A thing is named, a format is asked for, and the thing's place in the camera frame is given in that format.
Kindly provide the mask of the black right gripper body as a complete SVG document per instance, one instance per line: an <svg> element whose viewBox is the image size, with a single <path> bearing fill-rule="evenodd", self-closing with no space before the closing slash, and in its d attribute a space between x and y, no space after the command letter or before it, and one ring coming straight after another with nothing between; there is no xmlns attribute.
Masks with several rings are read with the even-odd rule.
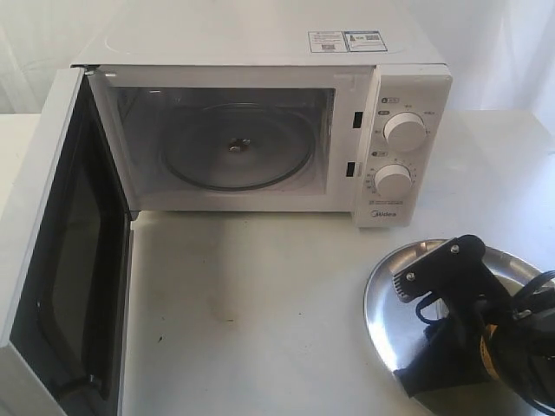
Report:
<svg viewBox="0 0 555 416"><path fill-rule="evenodd" d="M425 298L415 307L416 316L427 324L426 341L406 367L422 367L434 378L434 386L470 386L487 383L487 373L480 356L481 332L476 327L465 327L451 314L438 320L423 316L422 310L434 298Z"/></svg>

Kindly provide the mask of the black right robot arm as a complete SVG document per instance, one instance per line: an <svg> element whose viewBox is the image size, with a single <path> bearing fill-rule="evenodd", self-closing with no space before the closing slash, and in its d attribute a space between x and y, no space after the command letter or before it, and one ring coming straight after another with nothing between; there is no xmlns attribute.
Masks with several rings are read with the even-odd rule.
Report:
<svg viewBox="0 0 555 416"><path fill-rule="evenodd" d="M419 273L396 288L420 301L415 313L441 300L446 317L429 320L424 349L395 371L405 392L418 393L499 380L536 410L554 413L553 271L512 295L490 270L457 276Z"/></svg>

